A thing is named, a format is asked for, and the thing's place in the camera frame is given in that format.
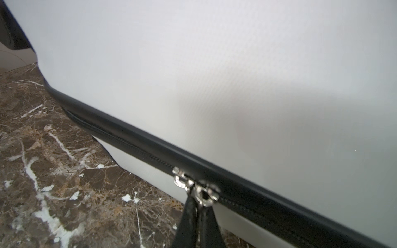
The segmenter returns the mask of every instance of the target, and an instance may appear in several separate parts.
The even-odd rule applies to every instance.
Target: zipper pull
[[[210,188],[195,185],[193,195],[198,202],[198,224],[200,227],[201,248],[226,248],[218,222],[216,221],[213,204],[218,201],[219,194]]]
[[[186,190],[187,199],[171,248],[195,248],[197,240],[197,202],[191,195],[194,182],[186,178],[185,173],[177,167],[172,172],[175,174],[174,183]]]
[[[195,225],[197,225],[198,218],[198,226],[200,229],[200,247],[226,248],[222,235],[219,231],[214,210],[212,208],[214,203],[218,201],[219,194],[209,187],[201,186],[195,183],[193,180],[190,180],[186,177],[185,172],[181,171],[177,167],[174,167],[172,173],[175,175],[174,183],[178,187],[184,188],[188,196],[185,203],[185,209],[183,210],[181,222],[178,226],[177,233],[171,247],[195,247],[197,237]],[[193,205],[195,205],[194,220],[194,215],[191,213]],[[179,240],[183,240],[184,238],[184,245],[174,246],[175,242],[179,243],[181,242]]]

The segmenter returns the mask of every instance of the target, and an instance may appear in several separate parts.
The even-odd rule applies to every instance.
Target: black rubber trim
[[[45,87],[66,109],[68,116],[83,128],[86,125],[85,129],[88,132],[169,175],[172,174],[172,167],[176,166],[196,181],[210,182],[219,190],[221,196],[219,203],[297,247],[387,247],[79,102],[53,89],[47,82]]]
[[[31,48],[24,32],[3,0],[0,0],[0,42],[11,50]]]

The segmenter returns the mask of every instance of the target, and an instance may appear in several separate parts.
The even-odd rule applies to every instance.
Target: suitcase shell
[[[68,116],[237,202],[221,226],[256,247],[397,246],[394,1],[5,2]],[[185,201],[169,168],[83,127]]]

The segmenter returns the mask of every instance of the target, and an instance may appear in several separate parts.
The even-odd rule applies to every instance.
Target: brown marble
[[[1,247],[169,247],[183,209],[71,122],[36,64],[0,75],[0,183]]]

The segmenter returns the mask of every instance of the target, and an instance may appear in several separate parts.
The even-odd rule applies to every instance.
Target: hard-shell suitcase
[[[124,169],[256,247],[397,247],[394,1],[5,2]]]

